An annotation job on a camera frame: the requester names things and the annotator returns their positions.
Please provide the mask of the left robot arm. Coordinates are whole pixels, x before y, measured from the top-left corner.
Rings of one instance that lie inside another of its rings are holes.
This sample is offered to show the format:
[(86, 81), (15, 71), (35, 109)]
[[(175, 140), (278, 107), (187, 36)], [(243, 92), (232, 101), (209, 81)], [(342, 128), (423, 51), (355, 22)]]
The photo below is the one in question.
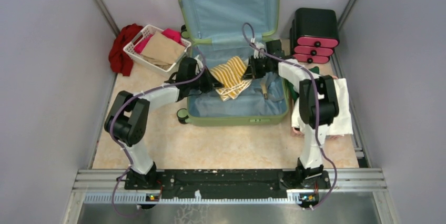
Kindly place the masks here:
[(186, 57), (161, 86), (135, 94), (125, 90), (117, 94), (104, 129), (129, 160), (122, 177), (126, 190), (152, 189), (158, 181), (156, 164), (143, 141), (150, 112), (181, 101), (196, 91), (205, 94), (223, 87), (203, 59)]

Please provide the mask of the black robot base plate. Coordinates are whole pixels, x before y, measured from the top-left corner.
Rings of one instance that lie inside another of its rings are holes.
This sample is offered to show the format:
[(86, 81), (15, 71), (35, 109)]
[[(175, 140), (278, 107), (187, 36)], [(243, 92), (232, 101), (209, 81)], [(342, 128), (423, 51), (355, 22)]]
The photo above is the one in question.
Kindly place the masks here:
[(126, 190), (159, 190), (162, 199), (285, 199), (291, 189), (329, 189), (328, 172), (303, 180), (294, 169), (165, 169), (145, 179), (134, 171), (124, 178)]

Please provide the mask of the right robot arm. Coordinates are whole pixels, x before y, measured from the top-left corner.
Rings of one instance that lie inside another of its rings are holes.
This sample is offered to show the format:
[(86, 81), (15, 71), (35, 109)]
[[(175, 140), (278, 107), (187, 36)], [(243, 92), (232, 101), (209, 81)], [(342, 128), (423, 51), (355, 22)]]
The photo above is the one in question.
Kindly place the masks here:
[(296, 59), (284, 58), (259, 48), (254, 38), (247, 43), (254, 50), (254, 55), (248, 60), (244, 78), (258, 79), (272, 72), (297, 88), (298, 109), (293, 111), (293, 115), (298, 115), (302, 120), (300, 131), (305, 139), (296, 167), (297, 184), (302, 188), (310, 188), (313, 184), (321, 185), (324, 182), (332, 189), (337, 179), (329, 178), (323, 161), (334, 163), (324, 151), (329, 127), (340, 113), (334, 79), (329, 75), (311, 72)]

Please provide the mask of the yellow white striped garment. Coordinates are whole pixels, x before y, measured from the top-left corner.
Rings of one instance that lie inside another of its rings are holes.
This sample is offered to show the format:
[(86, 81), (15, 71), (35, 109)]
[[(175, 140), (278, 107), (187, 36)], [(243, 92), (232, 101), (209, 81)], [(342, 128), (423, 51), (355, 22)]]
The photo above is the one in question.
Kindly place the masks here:
[(210, 69), (212, 76), (223, 84), (223, 87), (216, 89), (222, 101), (236, 99), (251, 85), (251, 79), (242, 80), (246, 70), (247, 64), (239, 56)]

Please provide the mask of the green hard-shell suitcase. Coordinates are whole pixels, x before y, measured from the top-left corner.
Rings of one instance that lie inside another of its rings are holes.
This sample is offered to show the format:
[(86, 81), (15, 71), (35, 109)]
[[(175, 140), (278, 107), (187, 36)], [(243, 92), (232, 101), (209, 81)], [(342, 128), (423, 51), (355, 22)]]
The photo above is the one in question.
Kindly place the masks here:
[[(278, 26), (280, 0), (178, 0), (192, 40), (191, 56), (203, 54), (213, 68), (238, 56), (248, 60), (254, 50), (246, 42), (249, 23), (258, 44), (271, 40)], [(260, 79), (237, 98), (223, 101), (216, 91), (196, 92), (187, 98), (187, 114), (195, 126), (274, 125), (289, 111), (288, 91), (276, 74), (265, 76), (268, 97)]]

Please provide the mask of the dark green garment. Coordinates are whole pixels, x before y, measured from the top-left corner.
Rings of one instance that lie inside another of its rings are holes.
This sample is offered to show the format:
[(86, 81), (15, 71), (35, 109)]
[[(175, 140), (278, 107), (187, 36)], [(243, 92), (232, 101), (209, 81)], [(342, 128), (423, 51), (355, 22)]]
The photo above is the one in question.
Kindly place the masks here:
[[(312, 73), (315, 73), (315, 74), (320, 74), (320, 68), (318, 66), (309, 68), (309, 71)], [(297, 91), (295, 91), (294, 85), (291, 82), (287, 81), (287, 87), (288, 87), (288, 90), (289, 90), (289, 93), (291, 95), (293, 102), (296, 102), (297, 99), (299, 98), (299, 94)]]

